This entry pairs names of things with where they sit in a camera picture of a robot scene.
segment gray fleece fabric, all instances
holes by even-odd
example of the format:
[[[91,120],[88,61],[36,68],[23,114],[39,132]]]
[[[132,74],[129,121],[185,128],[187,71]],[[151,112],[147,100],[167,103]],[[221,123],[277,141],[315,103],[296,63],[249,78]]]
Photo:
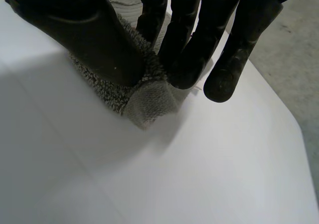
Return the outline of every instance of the gray fleece fabric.
[[[190,90],[179,90],[167,82],[166,73],[150,44],[120,15],[119,20],[140,48],[146,64],[142,79],[134,87],[124,87],[100,79],[72,54],[76,69],[113,111],[128,117],[137,127],[147,129],[158,117],[178,112]]]

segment fuzzy gray cloth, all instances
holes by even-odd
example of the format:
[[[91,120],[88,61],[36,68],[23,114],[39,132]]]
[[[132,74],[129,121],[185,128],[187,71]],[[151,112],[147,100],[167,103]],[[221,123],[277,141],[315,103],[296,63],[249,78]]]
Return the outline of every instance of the fuzzy gray cloth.
[[[179,90],[168,84],[165,71],[150,44],[120,15],[119,20],[140,48],[146,64],[145,74],[137,85],[124,87],[100,79],[72,54],[70,57],[77,70],[109,108],[127,116],[137,127],[147,129],[159,116],[178,112],[189,90]]]
[[[158,52],[160,48],[170,16],[166,15],[153,51],[150,44],[131,27],[131,25],[136,26],[138,17],[141,15],[141,0],[110,0],[110,2],[116,12],[121,14],[119,20],[143,54],[146,71],[142,79],[134,87],[119,86],[100,79],[72,54],[70,57],[76,69],[80,71],[107,107],[128,117],[137,127],[145,130],[159,116],[178,112],[190,89],[179,90],[171,86],[155,54],[155,51]]]

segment white surface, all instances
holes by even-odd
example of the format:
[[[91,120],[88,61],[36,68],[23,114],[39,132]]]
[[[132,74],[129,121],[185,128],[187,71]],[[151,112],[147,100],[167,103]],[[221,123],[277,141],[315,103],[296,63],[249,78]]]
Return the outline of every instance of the white surface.
[[[300,128],[251,63],[230,101],[191,94],[143,132],[3,0],[0,17],[1,224],[319,223]]]

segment concrete floor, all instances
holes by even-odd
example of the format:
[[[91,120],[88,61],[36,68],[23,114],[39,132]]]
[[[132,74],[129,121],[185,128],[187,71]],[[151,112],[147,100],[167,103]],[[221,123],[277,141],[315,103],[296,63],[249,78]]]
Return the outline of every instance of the concrete floor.
[[[319,0],[289,0],[250,60],[297,119],[319,198]]]

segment gloved hand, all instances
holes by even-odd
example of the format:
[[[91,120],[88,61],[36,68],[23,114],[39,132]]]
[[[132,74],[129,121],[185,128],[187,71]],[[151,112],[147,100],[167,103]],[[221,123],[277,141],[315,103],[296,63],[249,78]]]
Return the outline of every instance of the gloved hand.
[[[143,76],[142,54],[108,0],[6,1],[100,78],[133,86]]]
[[[204,86],[209,99],[227,101],[259,36],[280,13],[284,1],[201,0],[198,26],[188,42],[200,0],[171,0],[172,18],[158,54],[169,82],[179,89],[188,89],[196,83],[239,2],[227,44]],[[154,44],[167,0],[142,0],[142,3],[143,14],[137,30]]]

